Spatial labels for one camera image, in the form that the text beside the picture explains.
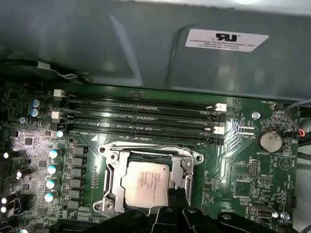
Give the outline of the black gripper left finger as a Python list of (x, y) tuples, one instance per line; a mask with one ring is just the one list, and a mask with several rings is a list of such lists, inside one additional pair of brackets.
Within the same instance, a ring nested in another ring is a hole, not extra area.
[(156, 206), (146, 214), (131, 209), (86, 230), (85, 233), (179, 233), (181, 231), (181, 188), (170, 188), (168, 205)]

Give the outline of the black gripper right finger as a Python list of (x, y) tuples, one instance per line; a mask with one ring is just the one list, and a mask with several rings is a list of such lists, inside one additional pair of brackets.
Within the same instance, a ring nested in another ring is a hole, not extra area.
[(273, 233), (274, 230), (230, 212), (215, 219), (189, 206), (186, 191), (180, 188), (180, 212), (189, 233)]

